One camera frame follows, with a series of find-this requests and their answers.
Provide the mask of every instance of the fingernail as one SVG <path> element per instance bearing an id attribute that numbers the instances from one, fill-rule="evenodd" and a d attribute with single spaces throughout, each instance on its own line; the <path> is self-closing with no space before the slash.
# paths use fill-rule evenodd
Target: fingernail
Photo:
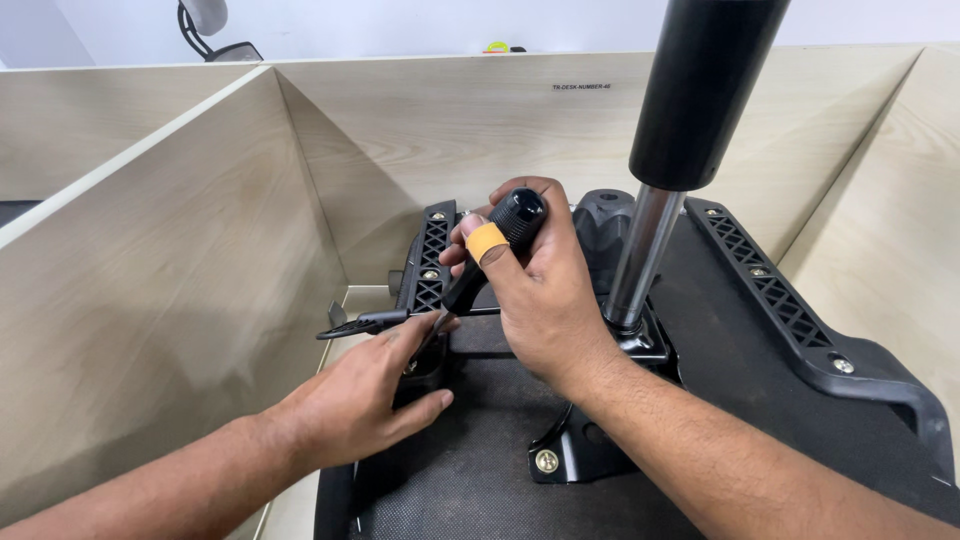
<path id="1" fill-rule="evenodd" d="M 449 407 L 453 403 L 453 392 L 444 390 L 444 393 L 440 396 L 440 403 L 444 404 L 444 408 Z"/>

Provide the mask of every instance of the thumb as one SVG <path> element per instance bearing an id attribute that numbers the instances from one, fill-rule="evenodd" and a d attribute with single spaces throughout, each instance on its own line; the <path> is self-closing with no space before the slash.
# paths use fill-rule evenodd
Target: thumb
<path id="1" fill-rule="evenodd" d="M 433 421 L 451 403 L 453 403 L 453 392 L 444 389 L 430 392 L 415 402 L 397 409 L 390 429 L 389 444 L 393 446 L 397 441 L 433 424 Z"/>
<path id="2" fill-rule="evenodd" d="M 490 220 L 479 214 L 470 214 L 465 217 L 461 222 L 464 238 L 469 238 L 474 230 L 486 223 L 490 223 Z M 487 275 L 487 280 L 493 286 L 493 292 L 499 293 L 497 298 L 509 296 L 509 293 L 506 295 L 503 293 L 514 290 L 529 280 L 523 267 L 520 266 L 520 261 L 516 260 L 514 252 L 507 244 L 491 247 L 477 263 Z"/>

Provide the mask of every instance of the hand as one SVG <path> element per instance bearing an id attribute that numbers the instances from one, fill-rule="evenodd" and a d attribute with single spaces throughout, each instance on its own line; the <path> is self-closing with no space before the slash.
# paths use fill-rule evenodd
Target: hand
<path id="1" fill-rule="evenodd" d="M 570 397 L 582 370 L 621 357 L 593 296 L 587 262 L 577 241 L 564 188 L 549 178 L 514 178 L 494 191 L 491 204 L 465 217 L 450 235 L 441 264 L 463 272 L 466 238 L 486 222 L 493 205 L 511 189 L 526 185 L 547 205 L 547 218 L 530 250 L 526 268 L 506 245 L 479 261 L 500 303 L 500 319 L 516 357 L 555 390 Z"/>
<path id="2" fill-rule="evenodd" d="M 353 347 L 263 413 L 294 449 L 304 474 L 385 450 L 433 424 L 453 402 L 453 392 L 437 390 L 391 407 L 403 368 L 439 314 L 411 317 Z"/>

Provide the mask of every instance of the left hand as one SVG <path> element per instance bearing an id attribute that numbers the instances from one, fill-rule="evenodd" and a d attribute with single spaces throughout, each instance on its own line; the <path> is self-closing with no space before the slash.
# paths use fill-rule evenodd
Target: left hand
<path id="1" fill-rule="evenodd" d="M 392 409 L 403 368 L 438 316 L 411 317 L 356 345 L 262 413 L 306 473 L 385 450 L 433 424 L 453 402 L 443 389 Z"/>

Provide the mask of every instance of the right hand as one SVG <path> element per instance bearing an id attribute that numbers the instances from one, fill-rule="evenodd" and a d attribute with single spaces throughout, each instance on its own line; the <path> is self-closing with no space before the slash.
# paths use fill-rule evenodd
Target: right hand
<path id="1" fill-rule="evenodd" d="M 491 204 L 467 215 L 450 235 L 441 264 L 463 271 L 466 238 L 487 222 L 486 215 L 511 189 L 535 189 L 547 205 L 547 218 L 524 268 L 502 245 L 479 260 L 500 303 L 500 320 L 517 358 L 555 390 L 570 397 L 579 375 L 597 362 L 622 356 L 600 315 L 587 262 L 573 229 L 564 187 L 549 178 L 514 178 L 490 196 Z"/>

